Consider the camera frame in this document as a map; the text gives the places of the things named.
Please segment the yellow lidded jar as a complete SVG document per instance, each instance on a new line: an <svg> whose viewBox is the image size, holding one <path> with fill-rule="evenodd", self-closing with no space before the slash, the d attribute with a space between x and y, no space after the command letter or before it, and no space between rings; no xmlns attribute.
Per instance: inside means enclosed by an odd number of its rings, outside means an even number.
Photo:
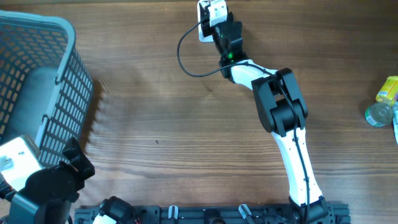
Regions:
<svg viewBox="0 0 398 224"><path fill-rule="evenodd" d="M397 101L397 76L387 77L376 95L376 101L392 106Z"/></svg>

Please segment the silver tin can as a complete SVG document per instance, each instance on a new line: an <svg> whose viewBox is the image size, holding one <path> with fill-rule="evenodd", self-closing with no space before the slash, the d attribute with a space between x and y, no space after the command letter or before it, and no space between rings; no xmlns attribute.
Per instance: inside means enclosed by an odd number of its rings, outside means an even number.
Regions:
<svg viewBox="0 0 398 224"><path fill-rule="evenodd" d="M389 105L377 102L366 109L364 117L371 126L382 127L392 123L393 115Z"/></svg>

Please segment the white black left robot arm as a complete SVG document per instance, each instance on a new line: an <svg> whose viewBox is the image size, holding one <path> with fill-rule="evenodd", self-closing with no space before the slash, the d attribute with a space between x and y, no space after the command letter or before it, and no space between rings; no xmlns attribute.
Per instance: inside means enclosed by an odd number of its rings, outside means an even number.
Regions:
<svg viewBox="0 0 398 224"><path fill-rule="evenodd" d="M72 223L70 209L95 168L72 137L62 149L66 161L44 168L28 136L1 146L1 198L11 203L1 223Z"/></svg>

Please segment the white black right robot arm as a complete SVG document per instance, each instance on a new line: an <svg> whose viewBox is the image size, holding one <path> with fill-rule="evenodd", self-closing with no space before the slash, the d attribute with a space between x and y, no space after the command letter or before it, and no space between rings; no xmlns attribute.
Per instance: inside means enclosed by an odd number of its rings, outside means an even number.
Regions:
<svg viewBox="0 0 398 224"><path fill-rule="evenodd" d="M291 69L272 70L250 59L243 49L243 24L226 1L198 1L201 42L214 42L219 71L232 83L252 90L262 127L275 139L287 172L292 215L301 223L327 216L326 200L315 179L307 151L308 108Z"/></svg>

